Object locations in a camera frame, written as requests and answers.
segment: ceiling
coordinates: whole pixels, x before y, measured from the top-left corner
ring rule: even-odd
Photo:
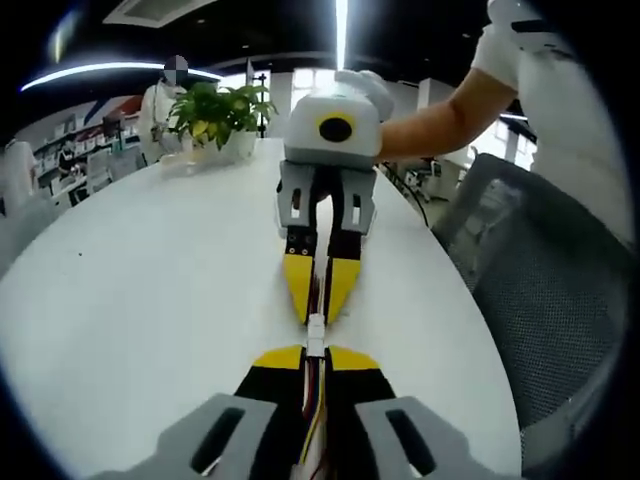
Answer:
[[[334,0],[217,0],[159,29],[102,23],[121,1],[12,4],[0,25],[11,65],[2,74],[10,112],[2,118],[3,139],[79,103],[142,93],[158,76],[156,71],[92,72],[19,93],[28,81],[69,66],[114,60],[164,63],[179,54],[192,68],[225,75],[242,71],[242,63],[220,66],[248,56],[257,58],[256,68],[276,72],[335,67]],[[75,23],[66,29],[56,62],[48,42],[62,19],[70,18]],[[369,68],[388,80],[434,77],[456,85],[487,21],[486,0],[350,0],[346,66]]]

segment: white table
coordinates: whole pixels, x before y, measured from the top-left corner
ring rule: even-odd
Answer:
[[[167,426],[233,393],[265,350],[304,341],[274,221],[282,145],[262,141],[255,156],[191,177],[130,175],[61,217],[0,283],[4,372],[71,474],[130,468]],[[359,283],[327,342],[373,356],[475,459],[518,474],[516,411],[480,312],[382,175],[375,200]]]

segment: white sleeve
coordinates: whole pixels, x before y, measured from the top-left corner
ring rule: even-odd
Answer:
[[[487,25],[478,40],[471,68],[477,68],[501,83],[518,91],[518,59],[520,51],[508,38]]]

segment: person in white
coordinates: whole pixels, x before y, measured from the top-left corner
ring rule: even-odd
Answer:
[[[531,171],[578,200],[634,248],[626,165],[584,67],[524,1],[489,0],[488,13],[492,23],[461,85],[445,102],[384,124],[380,157],[458,150],[518,97],[538,136]]]
[[[167,79],[164,73],[158,83],[147,88],[142,98],[136,130],[148,164],[157,162],[162,155],[181,149],[178,138],[167,130],[176,122],[175,117],[169,118],[171,108],[176,103],[178,94],[185,92],[183,87]]]

